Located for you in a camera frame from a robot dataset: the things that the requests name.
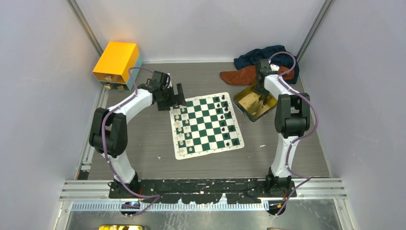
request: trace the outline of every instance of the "table surface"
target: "table surface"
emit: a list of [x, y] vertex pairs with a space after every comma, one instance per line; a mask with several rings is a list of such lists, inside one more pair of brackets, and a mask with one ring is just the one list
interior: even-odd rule
[[[232, 62], [144, 64], [143, 67], [170, 73], [174, 85], [182, 83], [185, 98], [220, 92], [228, 92], [233, 97], [247, 87], [228, 85], [220, 79], [221, 71], [235, 70]], [[145, 83], [150, 77], [149, 72], [141, 71], [136, 82]], [[303, 91], [300, 80], [292, 87]], [[128, 95], [129, 92], [110, 91], [107, 106], [117, 104]], [[233, 106], [245, 147], [185, 160], [175, 159], [169, 112], [158, 111], [156, 105], [144, 109], [127, 127], [126, 150], [132, 167], [143, 179], [265, 177], [278, 144], [275, 110], [253, 124]], [[299, 142], [292, 169], [306, 176], [330, 176], [316, 133]], [[105, 159], [95, 153], [89, 180], [112, 177]]]

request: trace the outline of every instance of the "blue cloth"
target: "blue cloth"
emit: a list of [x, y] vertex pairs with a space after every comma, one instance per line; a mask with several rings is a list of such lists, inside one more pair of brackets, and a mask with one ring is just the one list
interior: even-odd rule
[[[240, 70], [247, 66], [253, 66], [255, 63], [260, 59], [269, 59], [274, 53], [286, 51], [284, 46], [268, 46], [264, 49], [254, 49], [249, 51], [248, 53], [241, 55], [239, 58], [234, 59], [234, 65], [236, 66], [237, 70]], [[291, 80], [285, 80], [288, 84], [296, 84], [297, 79], [299, 77], [299, 64], [297, 63], [296, 59], [296, 66], [294, 67], [294, 77]], [[278, 66], [285, 66], [287, 68], [291, 68], [293, 66], [293, 60], [289, 55], [286, 54], [279, 54], [272, 58], [272, 64]]]

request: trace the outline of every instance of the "chessboard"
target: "chessboard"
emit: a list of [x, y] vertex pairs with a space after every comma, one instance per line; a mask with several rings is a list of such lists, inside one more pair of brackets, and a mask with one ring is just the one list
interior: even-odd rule
[[170, 109], [177, 160], [244, 147], [227, 92], [186, 99]]

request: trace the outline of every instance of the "orange box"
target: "orange box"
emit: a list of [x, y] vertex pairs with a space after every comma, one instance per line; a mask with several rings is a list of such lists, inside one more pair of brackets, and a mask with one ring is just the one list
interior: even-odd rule
[[137, 44], [109, 42], [93, 74], [99, 81], [127, 83], [128, 69], [133, 67], [140, 55]]

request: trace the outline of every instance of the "towel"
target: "towel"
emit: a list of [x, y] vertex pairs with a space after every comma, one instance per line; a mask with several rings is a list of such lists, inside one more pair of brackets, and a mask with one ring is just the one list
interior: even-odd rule
[[[248, 53], [241, 55], [239, 58], [234, 59], [234, 65], [236, 66], [237, 70], [245, 68], [247, 66], [255, 65], [255, 63], [260, 59], [269, 59], [274, 53], [286, 51], [284, 46], [269, 46], [264, 49], [254, 49], [249, 51]], [[297, 63], [296, 58], [296, 66], [294, 67], [294, 77], [290, 80], [286, 80], [288, 84], [296, 84], [297, 79], [299, 77], [299, 64]], [[291, 68], [293, 66], [293, 60], [289, 55], [280, 54], [272, 58], [272, 64], [278, 66], [285, 66], [287, 68]]]
[[[279, 67], [279, 73], [287, 71], [285, 66]], [[282, 76], [283, 79], [291, 80], [294, 78], [294, 70]], [[255, 83], [256, 73], [255, 66], [247, 66], [243, 69], [236, 71], [224, 71], [220, 72], [220, 78], [229, 85], [252, 85]]]

